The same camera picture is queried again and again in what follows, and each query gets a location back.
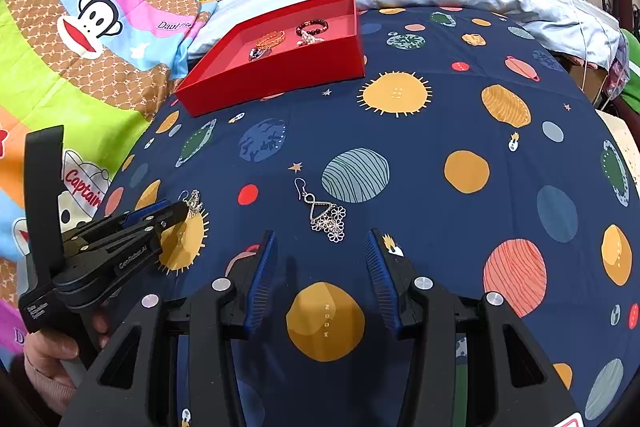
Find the cardboard box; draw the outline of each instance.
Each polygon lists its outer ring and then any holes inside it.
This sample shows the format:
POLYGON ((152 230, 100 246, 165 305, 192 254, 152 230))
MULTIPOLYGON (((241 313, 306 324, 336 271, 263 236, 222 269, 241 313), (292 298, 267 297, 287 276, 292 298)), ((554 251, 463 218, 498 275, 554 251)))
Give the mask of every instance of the cardboard box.
POLYGON ((191 116, 301 87, 364 76, 355 0, 308 0, 236 25, 180 83, 175 94, 191 116), (324 42, 297 46, 296 28, 322 19, 324 42), (271 54, 249 60, 260 37, 284 31, 271 54))

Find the blue circle print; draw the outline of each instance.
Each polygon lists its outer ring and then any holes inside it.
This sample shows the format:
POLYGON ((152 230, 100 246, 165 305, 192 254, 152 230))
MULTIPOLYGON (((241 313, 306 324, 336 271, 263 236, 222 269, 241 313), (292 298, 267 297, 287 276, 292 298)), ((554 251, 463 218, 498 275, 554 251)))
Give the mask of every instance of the blue circle print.
POLYGON ((249 127, 240 139, 240 157, 248 162, 261 162, 282 149, 287 126, 282 120, 268 118, 249 127))
POLYGON ((560 65, 560 62, 555 60, 551 55, 542 50, 535 50, 533 52, 533 58, 535 58, 540 64, 549 68, 550 70, 564 71, 564 68, 560 65))
POLYGON ((369 35, 380 31, 380 28, 382 28, 382 24, 378 24, 377 22, 368 22, 360 26, 360 33, 362 35, 369 35))
POLYGON ((575 203, 559 188, 545 185, 538 191, 538 217, 546 233, 559 243, 568 243, 578 232, 575 203))

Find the red dot print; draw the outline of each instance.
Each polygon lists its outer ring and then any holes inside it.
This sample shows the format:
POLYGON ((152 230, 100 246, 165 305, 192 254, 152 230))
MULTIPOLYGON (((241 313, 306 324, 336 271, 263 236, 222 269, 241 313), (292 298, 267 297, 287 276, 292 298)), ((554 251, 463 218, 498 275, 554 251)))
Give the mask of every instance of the red dot print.
POLYGON ((451 65, 451 68, 454 71, 468 71, 469 70, 469 65, 466 62, 454 62, 451 65))
POLYGON ((255 185, 245 185, 238 194, 238 203, 252 204, 258 197, 258 187, 255 185))
POLYGON ((629 311, 629 329, 632 330, 638 325, 638 303, 631 306, 629 311))

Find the beaded bracelet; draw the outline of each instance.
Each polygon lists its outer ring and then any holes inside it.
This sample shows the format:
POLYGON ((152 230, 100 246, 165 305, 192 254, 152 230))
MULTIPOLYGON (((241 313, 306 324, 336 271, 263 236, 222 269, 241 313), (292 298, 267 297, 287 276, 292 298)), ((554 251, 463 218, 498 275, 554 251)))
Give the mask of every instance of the beaded bracelet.
POLYGON ((307 33, 309 35, 318 35, 318 33, 325 32, 329 29, 329 23, 324 19, 313 19, 312 21, 303 22, 300 26, 296 28, 296 35, 299 37, 302 36, 302 30, 304 30, 307 26, 312 26, 314 24, 319 24, 322 27, 316 28, 315 30, 309 30, 307 33))

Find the silver earring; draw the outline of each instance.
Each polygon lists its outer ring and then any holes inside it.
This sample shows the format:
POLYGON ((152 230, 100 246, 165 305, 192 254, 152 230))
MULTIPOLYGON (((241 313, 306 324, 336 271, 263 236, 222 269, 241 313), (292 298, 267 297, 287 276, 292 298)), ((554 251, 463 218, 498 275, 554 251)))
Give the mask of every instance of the silver earring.
POLYGON ((329 201, 316 201, 316 197, 305 190, 306 182, 302 178, 296 178, 294 183, 298 190, 298 199, 304 200, 306 204, 311 205, 311 210, 309 211, 311 230, 324 232, 329 241, 340 243, 344 239, 344 223, 342 220, 347 214, 344 207, 329 201), (302 182, 302 186, 298 186, 298 181, 302 182), (318 214, 319 207, 324 206, 326 208, 318 214))

